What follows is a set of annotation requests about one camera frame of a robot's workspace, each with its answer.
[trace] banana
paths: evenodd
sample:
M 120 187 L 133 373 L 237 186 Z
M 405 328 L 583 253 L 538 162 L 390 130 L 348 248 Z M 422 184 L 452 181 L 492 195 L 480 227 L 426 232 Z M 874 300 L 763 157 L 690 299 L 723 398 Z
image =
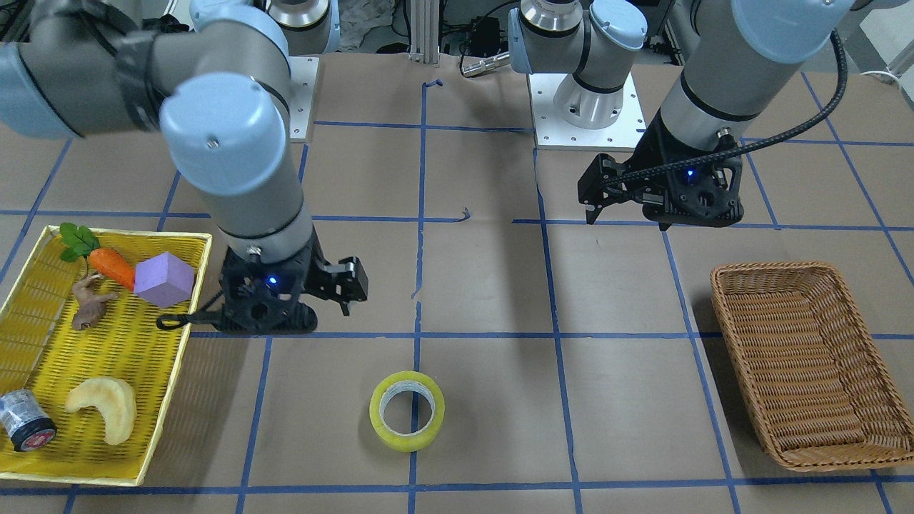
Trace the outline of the banana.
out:
M 136 400 L 130 384 L 112 377 L 96 377 L 82 382 L 67 396 L 64 410 L 76 412 L 95 407 L 105 420 L 105 443 L 120 444 L 133 432 Z

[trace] yellow plastic tray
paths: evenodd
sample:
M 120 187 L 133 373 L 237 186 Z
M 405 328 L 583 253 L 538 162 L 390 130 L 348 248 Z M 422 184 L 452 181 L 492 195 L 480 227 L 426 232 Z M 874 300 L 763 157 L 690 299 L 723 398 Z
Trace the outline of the yellow plastic tray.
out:
M 58 427 L 57 437 L 32 452 L 14 452 L 0 428 L 0 478 L 139 486 L 162 435 L 168 404 L 181 369 L 190 325 L 163 331 L 155 319 L 197 308 L 212 236 L 197 233 L 92 229 L 103 246 L 136 265 L 171 252 L 197 270 L 191 298 L 160 309 L 112 280 L 99 293 L 115 292 L 95 327 L 73 330 L 78 305 L 70 287 L 85 273 L 82 259 L 63 262 L 58 227 L 46 227 L 0 309 L 0 394 L 28 388 Z M 69 391 L 91 377 L 112 376 L 133 386 L 136 422 L 125 443 L 104 442 L 104 421 L 94 409 L 67 413 Z

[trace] yellow tape roll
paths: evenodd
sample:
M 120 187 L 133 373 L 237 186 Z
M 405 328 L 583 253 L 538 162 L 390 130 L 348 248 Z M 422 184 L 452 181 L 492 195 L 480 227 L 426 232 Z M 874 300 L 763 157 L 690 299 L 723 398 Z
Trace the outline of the yellow tape roll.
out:
M 401 434 L 384 421 L 384 411 L 390 399 L 402 392 L 417 392 L 424 396 L 431 406 L 429 422 L 412 434 Z M 377 436 L 384 444 L 398 452 L 415 452 L 431 444 L 438 435 L 441 422 L 444 421 L 444 395 L 441 394 L 435 380 L 428 375 L 417 371 L 401 371 L 390 375 L 377 385 L 368 405 L 368 416 Z

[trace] brown wicker basket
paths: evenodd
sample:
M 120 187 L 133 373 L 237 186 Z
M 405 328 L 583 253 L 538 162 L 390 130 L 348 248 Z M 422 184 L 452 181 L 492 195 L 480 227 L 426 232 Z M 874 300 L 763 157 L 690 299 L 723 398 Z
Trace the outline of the brown wicker basket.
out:
M 914 424 L 844 278 L 824 262 L 711 274 L 714 310 L 765 452 L 794 471 L 914 462 Z

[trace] purple cube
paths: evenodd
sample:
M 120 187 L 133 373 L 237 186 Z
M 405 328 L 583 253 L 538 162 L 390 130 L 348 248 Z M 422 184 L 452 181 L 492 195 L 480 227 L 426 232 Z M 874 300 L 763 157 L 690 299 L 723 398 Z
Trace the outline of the purple cube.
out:
M 136 265 L 133 293 L 156 306 L 167 308 L 190 298 L 194 268 L 171 253 L 156 255 Z

